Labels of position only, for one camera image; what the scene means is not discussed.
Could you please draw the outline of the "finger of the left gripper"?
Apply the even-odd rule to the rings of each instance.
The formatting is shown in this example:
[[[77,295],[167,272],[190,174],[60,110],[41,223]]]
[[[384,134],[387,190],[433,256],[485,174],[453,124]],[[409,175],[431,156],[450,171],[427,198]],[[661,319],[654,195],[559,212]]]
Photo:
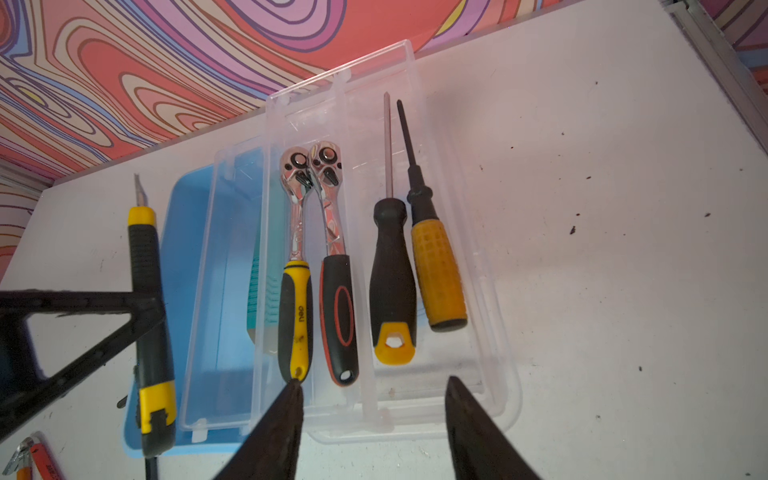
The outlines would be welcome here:
[[[145,295],[1,293],[1,439],[16,434],[151,327]]]

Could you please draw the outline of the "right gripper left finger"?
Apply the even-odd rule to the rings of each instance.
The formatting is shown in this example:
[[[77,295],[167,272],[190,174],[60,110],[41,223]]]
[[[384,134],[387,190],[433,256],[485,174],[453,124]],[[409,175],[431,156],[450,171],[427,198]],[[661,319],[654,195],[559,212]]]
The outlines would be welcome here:
[[[294,479],[303,420],[303,390],[293,379],[215,479]]]

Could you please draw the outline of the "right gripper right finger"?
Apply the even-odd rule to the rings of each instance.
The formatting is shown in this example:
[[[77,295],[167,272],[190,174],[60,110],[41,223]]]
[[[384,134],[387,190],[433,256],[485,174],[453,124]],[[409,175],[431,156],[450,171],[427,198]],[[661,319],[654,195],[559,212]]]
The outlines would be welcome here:
[[[539,479],[460,378],[445,393],[447,438],[456,479]]]

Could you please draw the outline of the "red hex key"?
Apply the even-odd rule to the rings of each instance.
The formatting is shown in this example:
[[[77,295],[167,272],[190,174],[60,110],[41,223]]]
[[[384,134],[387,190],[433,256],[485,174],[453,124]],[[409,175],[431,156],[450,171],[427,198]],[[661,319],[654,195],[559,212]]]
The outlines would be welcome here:
[[[63,474],[56,465],[48,447],[41,438],[29,437],[29,451],[32,460],[43,480],[64,480]]]

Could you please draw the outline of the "large yellow black utility knife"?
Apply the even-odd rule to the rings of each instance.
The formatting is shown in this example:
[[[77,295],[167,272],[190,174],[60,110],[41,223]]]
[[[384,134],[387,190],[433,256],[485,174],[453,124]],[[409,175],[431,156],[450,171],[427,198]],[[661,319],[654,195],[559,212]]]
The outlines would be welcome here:
[[[140,177],[134,176],[136,205],[128,217],[132,288],[145,295],[140,319],[151,327],[136,341],[138,425],[146,458],[157,457],[175,444],[176,386],[162,290],[159,236],[155,211]]]

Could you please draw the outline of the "small yellow handle screwdriver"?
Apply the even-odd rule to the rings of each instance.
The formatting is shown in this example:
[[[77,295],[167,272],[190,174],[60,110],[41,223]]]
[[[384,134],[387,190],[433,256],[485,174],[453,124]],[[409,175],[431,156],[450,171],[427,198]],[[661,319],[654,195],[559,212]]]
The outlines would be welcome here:
[[[426,184],[416,161],[403,102],[396,102],[408,159],[411,206],[411,237],[422,303],[430,328],[451,332],[468,324],[461,276],[444,224],[433,203],[433,191]]]

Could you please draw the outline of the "small yellow black utility knife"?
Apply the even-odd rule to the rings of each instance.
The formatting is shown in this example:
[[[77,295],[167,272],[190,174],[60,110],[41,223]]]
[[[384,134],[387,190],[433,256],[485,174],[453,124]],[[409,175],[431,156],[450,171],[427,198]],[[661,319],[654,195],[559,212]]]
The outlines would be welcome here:
[[[313,357],[313,299],[309,263],[304,257],[304,202],[313,190],[309,152],[287,149],[281,156],[281,186],[288,197],[288,261],[283,268],[278,325],[278,364],[286,382],[302,382]]]

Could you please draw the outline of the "screwdriver black orange handle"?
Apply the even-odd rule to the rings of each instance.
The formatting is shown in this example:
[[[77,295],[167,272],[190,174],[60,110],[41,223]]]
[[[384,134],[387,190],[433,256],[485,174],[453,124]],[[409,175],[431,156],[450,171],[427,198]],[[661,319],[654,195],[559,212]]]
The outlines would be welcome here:
[[[369,313],[377,359],[401,366],[415,355],[416,285],[407,251],[407,209],[394,195],[392,115],[389,93],[383,94],[385,196],[374,206],[376,250],[369,282]]]

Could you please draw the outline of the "ratchet wrench dark handle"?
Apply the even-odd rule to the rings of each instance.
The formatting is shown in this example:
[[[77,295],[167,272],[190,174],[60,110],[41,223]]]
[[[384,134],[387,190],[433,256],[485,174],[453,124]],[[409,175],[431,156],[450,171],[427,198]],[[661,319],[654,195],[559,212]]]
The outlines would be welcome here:
[[[343,181],[340,148],[320,141],[310,149],[310,171],[323,215],[326,255],[321,264],[319,307],[325,358],[333,382],[352,385],[359,375],[351,279],[338,196]]]

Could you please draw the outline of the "light blue plastic tool box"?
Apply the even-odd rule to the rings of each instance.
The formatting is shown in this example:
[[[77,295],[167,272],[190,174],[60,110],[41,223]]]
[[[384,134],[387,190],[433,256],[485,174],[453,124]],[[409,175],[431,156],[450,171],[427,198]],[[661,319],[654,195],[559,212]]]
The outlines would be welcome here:
[[[408,41],[270,96],[262,131],[170,197],[173,453],[236,451],[294,378],[326,444],[442,436],[453,376],[510,428],[521,388],[463,193]]]

